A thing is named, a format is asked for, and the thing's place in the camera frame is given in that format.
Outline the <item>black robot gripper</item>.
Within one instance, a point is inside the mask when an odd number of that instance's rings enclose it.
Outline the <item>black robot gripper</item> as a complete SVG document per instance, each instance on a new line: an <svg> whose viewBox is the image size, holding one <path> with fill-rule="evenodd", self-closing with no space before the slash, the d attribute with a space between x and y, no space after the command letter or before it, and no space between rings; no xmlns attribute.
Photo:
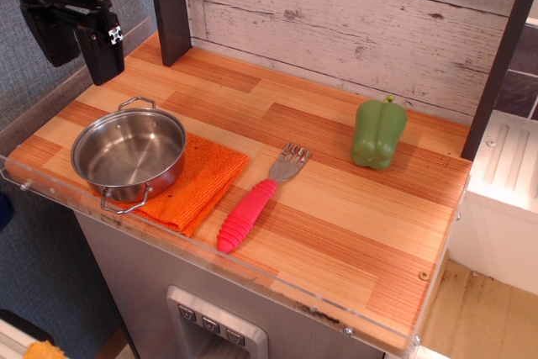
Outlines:
<svg viewBox="0 0 538 359"><path fill-rule="evenodd" d="M75 29L79 46L72 28L54 15L54 8L66 7L91 11ZM20 0L24 20L46 59L59 67L82 52L98 86L124 71L123 32L111 7L110 0Z"/></svg>

